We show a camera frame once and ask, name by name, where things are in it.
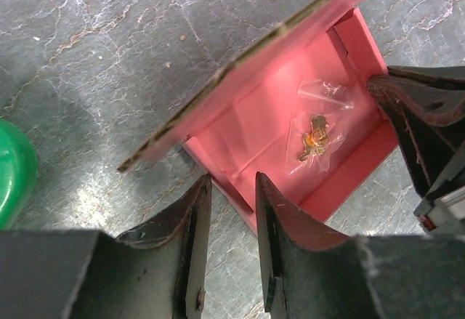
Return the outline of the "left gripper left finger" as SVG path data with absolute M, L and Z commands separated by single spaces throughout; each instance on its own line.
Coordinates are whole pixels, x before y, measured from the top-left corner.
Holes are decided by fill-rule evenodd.
M 99 230 L 1 234 L 3 318 L 199 318 L 211 177 L 117 237 Z

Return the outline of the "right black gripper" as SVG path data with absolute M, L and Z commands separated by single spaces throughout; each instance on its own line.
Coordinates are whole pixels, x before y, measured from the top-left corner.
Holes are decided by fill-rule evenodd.
M 391 122 L 426 233 L 464 234 L 464 144 L 456 153 L 456 85 L 377 75 L 367 88 Z

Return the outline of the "small clear plastic bag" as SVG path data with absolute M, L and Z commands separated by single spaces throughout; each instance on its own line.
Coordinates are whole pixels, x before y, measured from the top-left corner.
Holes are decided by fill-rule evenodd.
M 345 86 L 320 79 L 301 82 L 288 128 L 285 173 L 328 171 L 331 156 L 347 138 L 344 121 L 354 106 Z

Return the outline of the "pink paper box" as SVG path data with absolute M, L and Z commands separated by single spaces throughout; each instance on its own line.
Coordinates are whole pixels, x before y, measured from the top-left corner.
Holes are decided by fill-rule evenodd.
M 387 117 L 366 82 L 386 64 L 357 5 L 314 0 L 232 58 L 171 119 L 118 166 L 158 161 L 176 144 L 212 175 L 242 219 L 256 228 L 255 176 L 264 172 L 315 218 L 325 221 L 396 148 Z M 352 91 L 347 138 L 323 173 L 285 173 L 296 90 L 320 79 Z

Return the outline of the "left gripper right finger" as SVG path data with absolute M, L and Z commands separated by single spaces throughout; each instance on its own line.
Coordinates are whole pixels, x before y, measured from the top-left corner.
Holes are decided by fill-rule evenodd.
M 256 175 L 264 309 L 273 318 L 462 318 L 462 235 L 348 236 Z

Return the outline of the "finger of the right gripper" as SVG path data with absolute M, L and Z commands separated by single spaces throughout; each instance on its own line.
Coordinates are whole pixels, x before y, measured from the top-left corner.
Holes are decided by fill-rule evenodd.
M 408 107 L 429 125 L 452 125 L 464 119 L 464 66 L 421 68 L 390 65 Z

